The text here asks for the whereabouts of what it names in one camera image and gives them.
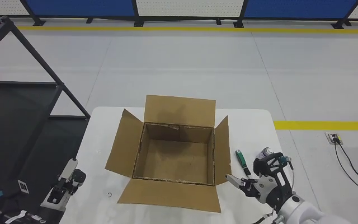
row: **yellow floor stripe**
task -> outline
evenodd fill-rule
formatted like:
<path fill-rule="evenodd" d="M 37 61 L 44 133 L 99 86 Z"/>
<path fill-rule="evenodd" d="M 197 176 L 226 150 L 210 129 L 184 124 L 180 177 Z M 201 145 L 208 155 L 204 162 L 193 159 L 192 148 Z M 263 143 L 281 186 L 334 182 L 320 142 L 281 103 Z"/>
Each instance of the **yellow floor stripe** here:
<path fill-rule="evenodd" d="M 275 121 L 276 130 L 358 130 L 358 122 Z"/>
<path fill-rule="evenodd" d="M 358 30 L 345 29 L 282 29 L 282 28 L 230 28 L 230 27 L 117 27 L 117 26 L 18 26 L 20 30 L 44 31 L 188 31 L 188 32 L 281 32 L 298 34 L 358 34 Z"/>

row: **floor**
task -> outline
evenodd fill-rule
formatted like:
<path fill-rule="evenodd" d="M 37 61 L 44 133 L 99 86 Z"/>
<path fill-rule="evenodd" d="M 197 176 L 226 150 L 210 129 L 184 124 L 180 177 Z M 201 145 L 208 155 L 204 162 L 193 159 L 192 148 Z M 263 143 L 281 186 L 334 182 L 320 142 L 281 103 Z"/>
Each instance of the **floor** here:
<path fill-rule="evenodd" d="M 18 25 L 29 21 L 16 20 Z M 84 26 L 48 20 L 48 26 Z M 215 26 L 213 22 L 146 26 Z M 131 26 L 95 21 L 89 26 Z M 232 26 L 225 22 L 223 26 Z M 245 27 L 331 29 L 326 22 L 245 22 Z M 358 35 L 259 32 L 23 31 L 89 112 L 143 107 L 146 94 L 215 99 L 217 108 L 266 109 L 273 120 L 358 120 Z M 51 81 L 12 36 L 0 44 L 0 81 Z M 53 114 L 81 115 L 63 95 Z M 322 211 L 357 223 L 357 186 L 324 130 L 278 130 L 293 158 L 295 190 Z M 358 167 L 357 132 L 339 131 Z M 343 153 L 343 166 L 358 181 Z"/>

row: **table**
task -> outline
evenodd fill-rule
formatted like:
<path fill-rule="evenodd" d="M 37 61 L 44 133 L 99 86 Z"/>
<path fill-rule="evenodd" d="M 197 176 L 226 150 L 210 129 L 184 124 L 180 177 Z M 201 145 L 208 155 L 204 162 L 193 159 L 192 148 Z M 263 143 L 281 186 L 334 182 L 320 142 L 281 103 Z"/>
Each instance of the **table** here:
<path fill-rule="evenodd" d="M 143 120 L 144 108 L 126 108 Z M 92 112 L 77 159 L 78 169 L 87 179 L 67 204 L 61 223 L 254 223 L 271 212 L 267 204 L 247 198 L 230 183 L 217 186 L 221 213 L 186 208 L 142 204 L 117 204 L 129 178 L 105 170 L 123 108 L 98 107 Z M 231 167 L 233 175 L 243 177 L 234 151 L 240 149 L 252 171 L 256 155 L 265 147 L 282 152 L 276 130 L 267 110 L 216 109 L 215 126 L 229 115 Z M 286 170 L 291 180 L 291 173 Z M 271 223 L 273 218 L 263 223 Z"/>

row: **cardboard box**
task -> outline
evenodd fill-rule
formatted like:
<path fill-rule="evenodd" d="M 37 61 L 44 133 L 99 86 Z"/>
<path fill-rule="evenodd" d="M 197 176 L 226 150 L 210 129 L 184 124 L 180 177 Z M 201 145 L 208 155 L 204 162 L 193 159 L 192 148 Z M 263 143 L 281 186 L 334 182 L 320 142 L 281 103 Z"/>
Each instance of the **cardboard box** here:
<path fill-rule="evenodd" d="M 221 212 L 216 186 L 231 174 L 226 117 L 215 101 L 147 96 L 144 123 L 123 111 L 106 169 L 131 178 L 118 203 Z"/>

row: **power outlet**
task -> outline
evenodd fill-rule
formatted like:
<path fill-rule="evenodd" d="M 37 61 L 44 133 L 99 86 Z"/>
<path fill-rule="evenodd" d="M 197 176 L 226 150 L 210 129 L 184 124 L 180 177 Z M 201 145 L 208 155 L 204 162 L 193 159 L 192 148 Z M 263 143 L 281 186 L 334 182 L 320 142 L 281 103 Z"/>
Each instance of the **power outlet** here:
<path fill-rule="evenodd" d="M 333 141 L 334 137 L 337 136 L 338 139 L 341 141 L 341 145 L 343 144 L 343 141 L 342 141 L 342 138 L 341 136 L 339 136 L 337 133 L 328 133 L 328 132 L 325 132 L 326 134 L 326 137 L 327 137 L 327 140 L 330 144 L 335 144 L 335 142 Z"/>

